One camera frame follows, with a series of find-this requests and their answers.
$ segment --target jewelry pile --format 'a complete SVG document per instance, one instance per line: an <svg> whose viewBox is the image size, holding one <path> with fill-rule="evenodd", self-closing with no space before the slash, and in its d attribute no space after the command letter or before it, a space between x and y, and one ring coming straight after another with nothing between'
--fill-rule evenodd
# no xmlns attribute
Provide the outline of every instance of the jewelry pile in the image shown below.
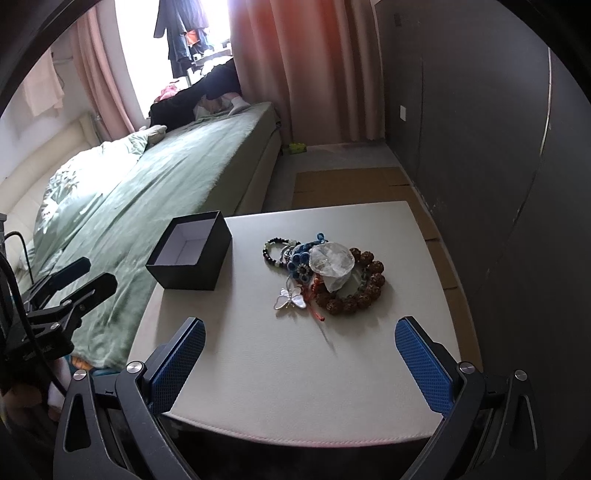
<svg viewBox="0 0 591 480"><path fill-rule="evenodd" d="M272 246L277 244L283 245L279 260L273 259L269 253ZM279 310L288 305L301 309L308 307L321 321L324 321L324 317L310 306L313 299L331 315L353 314L367 309L375 302L386 283L384 264L375 260L373 253L362 252L359 248L347 251L346 247L326 240L322 233L317 235L315 241L306 244L272 238L265 244L262 254L269 265L283 268L289 275L274 308ZM356 293L340 296L339 290L349 279L352 268L361 270L361 283Z"/></svg>

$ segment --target white table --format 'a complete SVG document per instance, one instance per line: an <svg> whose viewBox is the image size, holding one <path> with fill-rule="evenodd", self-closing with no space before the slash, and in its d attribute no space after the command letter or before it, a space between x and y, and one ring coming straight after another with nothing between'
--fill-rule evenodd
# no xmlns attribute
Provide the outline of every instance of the white table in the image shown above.
<svg viewBox="0 0 591 480"><path fill-rule="evenodd" d="M441 415L429 410L400 357L395 324L413 315L456 359L459 350L408 204L226 220L233 240L216 290L157 286L129 356L146 360L188 316L205 322L205 349L168 415L214 432L283 445L377 445L431 435ZM370 250L384 263L387 283L368 310L352 317L327 314L320 323L307 310L273 309L287 276L263 260L265 241L276 236L312 241L318 232L349 248Z"/></svg>

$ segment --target bracelet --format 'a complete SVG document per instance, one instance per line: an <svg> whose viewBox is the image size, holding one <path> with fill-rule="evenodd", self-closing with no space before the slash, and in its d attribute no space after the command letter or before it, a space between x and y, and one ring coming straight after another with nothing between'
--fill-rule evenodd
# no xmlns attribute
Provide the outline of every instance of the bracelet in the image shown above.
<svg viewBox="0 0 591 480"><path fill-rule="evenodd" d="M357 289L357 293L341 298L337 292L329 292L320 277L315 277L312 284L312 292L316 295L316 303L331 315L365 310L380 297L382 287L386 283L386 279L382 275L384 264L374 260L373 253L367 251L361 253L359 248L351 248L349 251L355 259L355 266L363 269L362 282Z"/></svg>
<svg viewBox="0 0 591 480"><path fill-rule="evenodd" d="M269 254L269 250L274 244L285 245L281 249L281 256L279 257L279 262L274 258L271 258ZM267 263L273 265L274 267L287 268L287 263L289 262L289 259L291 257L291 252L297 245L300 245L300 243L296 240L287 240L279 237L271 238L271 240L265 243L265 247L262 249L262 256Z"/></svg>

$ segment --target red string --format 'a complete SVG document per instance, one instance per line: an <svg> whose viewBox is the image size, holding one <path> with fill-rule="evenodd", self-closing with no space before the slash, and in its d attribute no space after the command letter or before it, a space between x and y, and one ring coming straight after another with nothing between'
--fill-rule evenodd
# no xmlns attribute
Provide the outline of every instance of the red string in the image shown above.
<svg viewBox="0 0 591 480"><path fill-rule="evenodd" d="M312 300L314 300L314 297L316 297L316 292L314 292L312 288L308 288L306 286L303 287L303 291L304 300L306 301L306 305L308 305L308 310L310 311L310 313L314 315L314 317L316 317L316 320L324 322L325 318L321 315L318 315L318 313L314 310L314 307L312 306Z"/></svg>

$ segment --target brown wooden bead bracelet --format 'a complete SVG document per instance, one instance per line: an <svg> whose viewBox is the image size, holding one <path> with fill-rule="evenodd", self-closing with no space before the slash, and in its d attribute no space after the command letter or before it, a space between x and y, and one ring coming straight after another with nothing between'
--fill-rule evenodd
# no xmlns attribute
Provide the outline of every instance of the brown wooden bead bracelet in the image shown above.
<svg viewBox="0 0 591 480"><path fill-rule="evenodd" d="M316 303L322 309L325 309L331 315L340 313L355 313L357 310L365 310L382 294L382 287L386 279L384 264L374 260L374 254L371 252L361 252L359 248L350 248L349 251L355 259L355 266L361 267L362 283L357 289L357 293L340 298L337 292L329 292L322 281L322 278L316 277L312 284L312 292L316 295Z"/></svg>

